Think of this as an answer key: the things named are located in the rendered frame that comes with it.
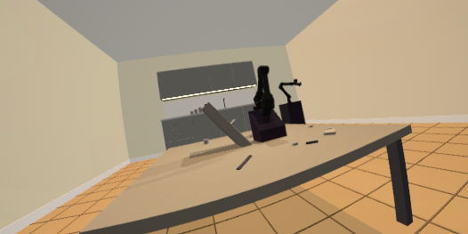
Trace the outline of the tan service panel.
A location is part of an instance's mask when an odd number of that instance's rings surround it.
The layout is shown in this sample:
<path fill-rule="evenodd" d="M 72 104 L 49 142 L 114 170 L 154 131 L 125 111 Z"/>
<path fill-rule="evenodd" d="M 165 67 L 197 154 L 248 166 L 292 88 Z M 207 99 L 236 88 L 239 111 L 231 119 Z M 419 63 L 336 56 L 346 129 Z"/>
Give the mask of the tan service panel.
<path fill-rule="evenodd" d="M 252 145 L 210 102 L 201 111 L 206 114 L 235 144 Z"/>

